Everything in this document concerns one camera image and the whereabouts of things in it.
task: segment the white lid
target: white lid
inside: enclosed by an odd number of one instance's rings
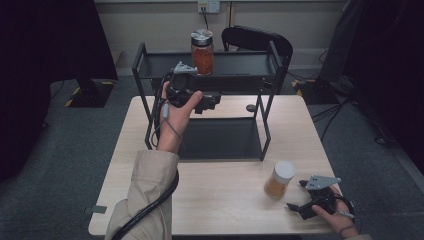
[[[296,169],[291,162],[279,161],[277,164],[275,164],[274,172],[272,175],[278,182],[289,184],[295,173]]]

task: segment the electrical outlet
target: electrical outlet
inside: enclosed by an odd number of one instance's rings
[[[217,0],[198,0],[197,1],[198,13],[219,13],[219,1]]]
[[[219,13],[219,1],[209,1],[208,13]]]
[[[209,1],[208,0],[199,0],[197,1],[197,12],[198,13],[208,13],[209,12]]]

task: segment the black chair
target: black chair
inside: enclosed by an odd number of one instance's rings
[[[278,55],[287,57],[284,68],[286,72],[288,70],[293,55],[293,46],[280,34],[244,26],[231,26],[222,31],[221,38],[225,51],[229,51],[230,45],[238,47],[237,51],[267,51],[269,42],[273,41]],[[277,94],[280,93],[283,82],[284,79],[277,87]]]

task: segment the finger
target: finger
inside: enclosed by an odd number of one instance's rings
[[[338,211],[349,212],[349,208],[347,207],[346,203],[340,199],[337,199],[336,201],[336,209]]]
[[[337,189],[336,187],[334,187],[333,185],[330,186],[331,191],[333,191],[333,193],[341,195],[339,189]]]
[[[187,112],[191,112],[193,108],[196,107],[196,105],[200,102],[202,99],[203,93],[201,91],[197,91],[191,95],[190,99],[187,101],[187,103],[183,106],[183,109]]]
[[[312,205],[312,210],[314,210],[316,214],[324,218],[327,222],[331,219],[331,215],[318,205]]]
[[[170,82],[169,82],[169,81],[168,81],[168,82],[165,82],[165,83],[163,84],[163,89],[162,89],[162,98],[163,98],[163,99],[167,99],[167,96],[166,96],[166,90],[168,89],[169,84],[170,84]]]

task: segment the black curtain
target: black curtain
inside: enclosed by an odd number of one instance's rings
[[[1,0],[0,34],[2,180],[28,158],[52,82],[118,78],[93,0]]]
[[[349,0],[346,3],[319,73],[320,80],[339,82],[365,2],[366,0]]]
[[[424,1],[372,1],[346,73],[424,173]]]

